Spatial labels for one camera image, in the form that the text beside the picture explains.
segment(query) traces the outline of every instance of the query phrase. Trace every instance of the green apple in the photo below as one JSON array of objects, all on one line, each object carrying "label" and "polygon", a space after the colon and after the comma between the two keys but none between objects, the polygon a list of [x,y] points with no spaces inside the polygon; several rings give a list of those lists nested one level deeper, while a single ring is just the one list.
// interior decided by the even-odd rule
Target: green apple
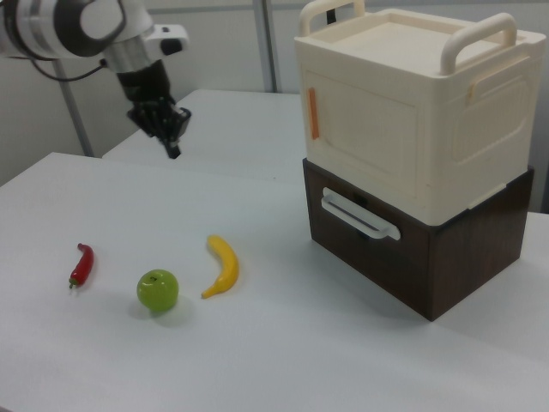
[{"label": "green apple", "polygon": [[155,269],[137,283],[137,298],[153,312],[167,311],[178,301],[179,285],[167,270]]}]

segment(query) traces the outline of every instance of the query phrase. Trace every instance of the white table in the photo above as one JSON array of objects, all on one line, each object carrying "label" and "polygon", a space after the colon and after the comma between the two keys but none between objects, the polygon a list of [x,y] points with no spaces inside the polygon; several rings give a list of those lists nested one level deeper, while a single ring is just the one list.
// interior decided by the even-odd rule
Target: white table
[{"label": "white table", "polygon": [[[300,185],[52,154],[0,188],[0,405],[545,412],[548,229],[530,214],[522,258],[429,323],[311,241]],[[211,233],[242,273],[201,300]],[[136,299],[154,268],[181,286],[161,316]]]},{"label": "white table", "polygon": [[169,159],[142,131],[103,156],[110,161],[228,176],[303,182],[305,128],[297,94],[197,90],[179,102],[192,112],[181,155]]}]

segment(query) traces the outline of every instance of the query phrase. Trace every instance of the box handle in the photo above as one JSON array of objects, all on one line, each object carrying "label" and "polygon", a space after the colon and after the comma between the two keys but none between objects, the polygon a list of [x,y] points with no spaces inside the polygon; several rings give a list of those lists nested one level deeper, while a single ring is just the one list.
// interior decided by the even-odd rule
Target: box handle
[{"label": "box handle", "polygon": [[362,17],[365,13],[364,0],[315,0],[307,3],[299,15],[299,35],[304,37],[311,34],[311,20],[315,15],[350,3],[354,3],[354,14]]},{"label": "box handle", "polygon": [[327,187],[323,189],[322,206],[335,217],[373,239],[383,239],[387,236],[394,240],[401,238],[398,227]]},{"label": "box handle", "polygon": [[493,15],[452,34],[446,41],[440,57],[441,75],[448,76],[455,72],[455,60],[465,47],[502,31],[504,32],[504,46],[511,47],[515,45],[516,21],[508,13]]},{"label": "box handle", "polygon": [[507,66],[500,71],[496,71],[487,77],[479,79],[476,83],[471,85],[468,104],[471,105],[478,100],[483,99],[489,93],[505,87],[508,82],[524,76],[531,64],[530,58],[522,58],[514,62],[511,66]]}]

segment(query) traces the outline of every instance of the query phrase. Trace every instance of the yellow banana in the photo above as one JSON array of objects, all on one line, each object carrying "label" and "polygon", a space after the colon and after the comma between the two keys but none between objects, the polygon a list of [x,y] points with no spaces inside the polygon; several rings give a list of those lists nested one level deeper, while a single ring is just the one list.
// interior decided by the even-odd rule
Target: yellow banana
[{"label": "yellow banana", "polygon": [[238,258],[229,244],[220,236],[213,234],[208,236],[208,245],[220,257],[223,269],[214,284],[202,292],[203,299],[226,292],[238,279]]}]

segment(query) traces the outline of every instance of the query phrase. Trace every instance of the plastic fruit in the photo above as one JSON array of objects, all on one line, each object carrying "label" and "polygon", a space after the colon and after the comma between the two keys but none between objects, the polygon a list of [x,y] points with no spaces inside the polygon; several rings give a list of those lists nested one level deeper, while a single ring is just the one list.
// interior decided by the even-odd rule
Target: plastic fruit
[{"label": "plastic fruit", "polygon": [[220,257],[223,269],[214,284],[202,292],[203,299],[226,292],[238,279],[237,255],[229,244],[220,236],[213,234],[208,236],[208,246]]},{"label": "plastic fruit", "polygon": [[137,283],[137,298],[153,312],[163,312],[178,301],[178,279],[167,270],[151,270]]}]

